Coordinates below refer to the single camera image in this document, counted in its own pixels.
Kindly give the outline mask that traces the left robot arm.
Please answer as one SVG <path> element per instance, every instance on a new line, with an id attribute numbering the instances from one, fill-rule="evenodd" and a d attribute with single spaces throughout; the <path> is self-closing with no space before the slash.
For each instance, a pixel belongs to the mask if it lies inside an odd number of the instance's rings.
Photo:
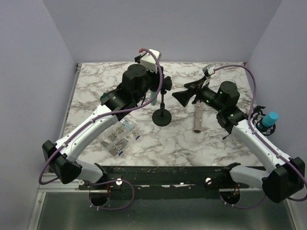
<path id="1" fill-rule="evenodd" d="M 89 181 L 95 189 L 106 185 L 105 171 L 97 163 L 79 160 L 83 150 L 100 134 L 122 120 L 129 113 L 142 109 L 157 98 L 165 78 L 164 68 L 149 71 L 140 63 L 128 66 L 123 81 L 109 91 L 99 106 L 78 127 L 66 136 L 42 144 L 44 168 L 49 167 L 56 175 L 49 181 L 39 176 L 39 184 L 47 185 L 55 180 L 69 184 L 75 179 Z"/>

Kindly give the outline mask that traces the mint green microphone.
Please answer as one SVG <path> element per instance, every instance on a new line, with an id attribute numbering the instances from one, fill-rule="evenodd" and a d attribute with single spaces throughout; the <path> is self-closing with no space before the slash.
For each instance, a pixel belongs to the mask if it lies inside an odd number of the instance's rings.
<path id="1" fill-rule="evenodd" d="M 151 91 L 150 96 L 151 96 L 151 97 L 150 97 L 151 105 L 152 105 L 152 106 L 155 106 L 156 103 L 157 103 L 157 92 Z"/>

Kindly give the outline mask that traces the glitter rhinestone microphone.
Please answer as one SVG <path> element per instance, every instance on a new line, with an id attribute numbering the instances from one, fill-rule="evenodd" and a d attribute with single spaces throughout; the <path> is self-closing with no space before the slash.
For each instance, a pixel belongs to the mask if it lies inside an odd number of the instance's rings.
<path id="1" fill-rule="evenodd" d="M 195 133 L 201 132 L 201 126 L 202 126 L 202 103 L 197 102 L 195 104 L 195 113 L 194 113 L 194 125 L 193 125 L 193 131 Z"/>

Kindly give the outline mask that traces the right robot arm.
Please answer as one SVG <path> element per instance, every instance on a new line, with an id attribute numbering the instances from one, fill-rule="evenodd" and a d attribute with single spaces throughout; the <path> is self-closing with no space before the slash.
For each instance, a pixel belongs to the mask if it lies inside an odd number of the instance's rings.
<path id="1" fill-rule="evenodd" d="M 253 125 L 247 114 L 237 107 L 240 94 L 235 83 L 224 81 L 218 92 L 211 90 L 204 79 L 186 83 L 186 90 L 172 95 L 183 106 L 192 96 L 193 103 L 203 102 L 217 111 L 217 121 L 229 134 L 240 140 L 262 163 L 264 170 L 257 170 L 233 163 L 224 168 L 223 186 L 230 188 L 243 183 L 261 189 L 273 202 L 280 203 L 304 187 L 305 163 L 291 158 L 267 140 Z"/>

